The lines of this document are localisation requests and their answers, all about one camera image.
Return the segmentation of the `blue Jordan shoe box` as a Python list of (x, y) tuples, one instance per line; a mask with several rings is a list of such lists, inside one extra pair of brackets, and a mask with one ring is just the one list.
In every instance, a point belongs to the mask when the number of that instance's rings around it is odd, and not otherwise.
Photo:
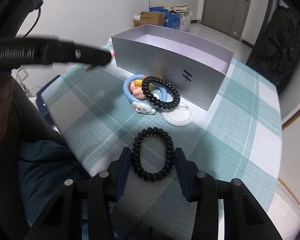
[(45, 86), (43, 86), (36, 94), (36, 105), (40, 115), (47, 121), (50, 126), (54, 125), (53, 119), (49, 113), (49, 110), (43, 100), (42, 93), (53, 83), (55, 82), (60, 75), (55, 76), (51, 81), (49, 81)]

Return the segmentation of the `teal plaid tablecloth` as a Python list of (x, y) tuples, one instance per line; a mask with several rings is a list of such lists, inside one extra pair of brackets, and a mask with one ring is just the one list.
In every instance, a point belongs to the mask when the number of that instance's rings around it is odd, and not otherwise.
[(182, 194), (174, 150), (198, 169), (222, 181), (238, 178), (268, 211), (274, 198), (282, 152), (276, 87), (245, 64), (232, 60), (210, 108), (192, 102), (192, 122), (178, 127), (162, 116), (171, 111), (158, 87), (160, 103), (147, 114), (147, 101), (128, 100), (123, 85), (131, 74), (117, 67), (70, 67), (42, 94), (49, 113), (73, 154), (91, 174), (106, 169), (124, 147), (133, 167), (123, 196), (115, 204), (125, 218), (141, 222), (172, 239), (190, 239), (196, 203)]

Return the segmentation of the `brown cardboard box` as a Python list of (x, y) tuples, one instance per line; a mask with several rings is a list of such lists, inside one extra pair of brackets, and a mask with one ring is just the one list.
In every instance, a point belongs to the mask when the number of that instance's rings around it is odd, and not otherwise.
[(143, 11), (139, 14), (133, 15), (133, 27), (139, 27), (142, 25), (158, 25), (164, 26), (165, 14), (162, 12), (147, 12)]

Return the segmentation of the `blue cardboard box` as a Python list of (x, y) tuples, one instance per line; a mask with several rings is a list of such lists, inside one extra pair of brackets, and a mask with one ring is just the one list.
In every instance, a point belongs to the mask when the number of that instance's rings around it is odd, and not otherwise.
[(164, 27), (175, 30), (180, 30), (180, 17), (171, 13), (168, 9), (163, 7), (150, 7), (150, 12), (160, 12), (165, 15)]

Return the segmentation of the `beige tote bag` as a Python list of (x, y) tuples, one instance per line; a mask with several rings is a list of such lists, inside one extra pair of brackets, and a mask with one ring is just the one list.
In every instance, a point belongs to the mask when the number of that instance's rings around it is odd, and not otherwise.
[(167, 7), (170, 14), (178, 16), (180, 18), (179, 30), (189, 32), (191, 25), (191, 17), (193, 15), (192, 11), (188, 5), (172, 5)]

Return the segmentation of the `grey open gift box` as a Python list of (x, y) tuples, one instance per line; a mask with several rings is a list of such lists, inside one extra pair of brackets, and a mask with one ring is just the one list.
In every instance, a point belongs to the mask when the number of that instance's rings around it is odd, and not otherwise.
[(142, 25), (112, 36), (116, 64), (160, 77), (180, 96), (208, 110), (228, 72), (233, 51), (190, 33)]

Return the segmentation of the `black backpack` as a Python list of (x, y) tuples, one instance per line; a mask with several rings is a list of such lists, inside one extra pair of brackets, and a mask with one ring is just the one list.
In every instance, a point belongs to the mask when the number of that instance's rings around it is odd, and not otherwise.
[(281, 94), (300, 56), (300, 20), (289, 8), (277, 7), (246, 62)]

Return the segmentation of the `grey door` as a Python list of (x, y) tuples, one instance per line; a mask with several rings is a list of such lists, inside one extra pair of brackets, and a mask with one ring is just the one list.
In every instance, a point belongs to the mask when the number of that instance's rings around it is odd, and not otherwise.
[(241, 38), (251, 0), (204, 0), (201, 24), (237, 40)]

